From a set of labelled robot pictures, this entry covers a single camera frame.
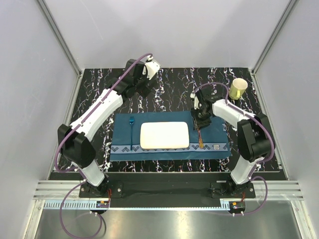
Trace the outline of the pink orange knife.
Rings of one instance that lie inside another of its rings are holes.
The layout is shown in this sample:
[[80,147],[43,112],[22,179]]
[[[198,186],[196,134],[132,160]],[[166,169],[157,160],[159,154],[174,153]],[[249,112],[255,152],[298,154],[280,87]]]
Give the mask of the pink orange knife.
[[204,144],[203,144],[203,140],[202,140],[202,136],[201,136],[201,130],[197,130],[198,132],[198,146],[200,149],[204,148]]

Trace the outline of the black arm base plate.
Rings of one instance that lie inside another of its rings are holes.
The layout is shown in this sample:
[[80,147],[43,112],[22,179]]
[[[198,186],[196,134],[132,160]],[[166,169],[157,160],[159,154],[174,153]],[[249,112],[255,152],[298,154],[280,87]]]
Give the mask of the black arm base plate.
[[110,192],[113,198],[125,196],[164,196],[195,194],[211,198],[256,197],[251,182],[235,185],[230,173],[224,172],[178,172],[178,173],[109,173],[98,187],[88,183],[80,187],[81,198],[102,198]]

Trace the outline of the white rectangular plate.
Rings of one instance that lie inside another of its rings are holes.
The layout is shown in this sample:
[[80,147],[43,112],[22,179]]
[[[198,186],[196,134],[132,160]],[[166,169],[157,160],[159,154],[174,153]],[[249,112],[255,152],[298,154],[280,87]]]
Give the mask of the white rectangular plate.
[[188,125],[183,121],[146,122],[141,125],[142,149],[182,149],[189,147]]

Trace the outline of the blue small fork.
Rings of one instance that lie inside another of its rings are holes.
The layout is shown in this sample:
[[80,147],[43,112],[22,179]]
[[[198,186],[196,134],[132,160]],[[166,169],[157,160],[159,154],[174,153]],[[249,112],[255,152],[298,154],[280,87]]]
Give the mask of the blue small fork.
[[129,119],[129,124],[131,127],[131,130],[130,130],[130,152],[133,151],[133,125],[134,125],[134,122],[135,122],[135,118],[130,117],[130,119]]

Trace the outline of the blue patterned cloth placemat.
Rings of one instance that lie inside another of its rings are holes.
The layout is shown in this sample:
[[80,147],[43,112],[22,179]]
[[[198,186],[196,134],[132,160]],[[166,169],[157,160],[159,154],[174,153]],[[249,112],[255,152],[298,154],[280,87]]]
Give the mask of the blue patterned cloth placemat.
[[[133,125],[133,151],[130,152],[130,117]],[[116,114],[110,151],[111,161],[223,159],[231,155],[225,121],[211,117],[211,124],[201,129],[204,148],[198,146],[198,133],[193,129],[190,111]],[[182,149],[142,149],[141,125],[146,122],[183,121],[188,125],[189,147]]]

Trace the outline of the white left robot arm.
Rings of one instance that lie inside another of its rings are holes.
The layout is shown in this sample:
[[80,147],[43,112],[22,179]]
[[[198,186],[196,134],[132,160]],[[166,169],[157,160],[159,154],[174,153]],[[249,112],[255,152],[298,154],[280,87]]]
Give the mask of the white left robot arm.
[[159,70],[160,64],[151,55],[145,62],[130,59],[122,75],[109,81],[80,118],[58,128],[56,156],[63,156],[71,163],[72,169],[79,171],[84,183],[96,197],[103,197],[108,192],[108,177],[95,160],[96,150],[91,141],[105,120],[127,99],[135,94],[145,98],[152,91]]

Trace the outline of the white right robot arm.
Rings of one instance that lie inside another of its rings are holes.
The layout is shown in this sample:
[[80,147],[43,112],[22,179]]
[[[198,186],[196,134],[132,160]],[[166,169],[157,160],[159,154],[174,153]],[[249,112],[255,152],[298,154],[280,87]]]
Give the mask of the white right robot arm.
[[200,131],[211,124],[212,117],[219,117],[237,130],[239,159],[226,182],[211,192],[218,196],[241,196],[249,187],[257,165],[271,160],[275,143],[268,117],[252,114],[221,97],[206,97],[200,89],[190,95],[194,129]]

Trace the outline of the yellow mug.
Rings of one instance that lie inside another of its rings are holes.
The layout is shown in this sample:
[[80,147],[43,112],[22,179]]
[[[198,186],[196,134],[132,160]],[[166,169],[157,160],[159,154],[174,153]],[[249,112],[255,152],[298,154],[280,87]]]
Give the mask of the yellow mug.
[[229,97],[233,100],[239,100],[247,88],[248,82],[246,80],[242,78],[236,78],[231,83]]

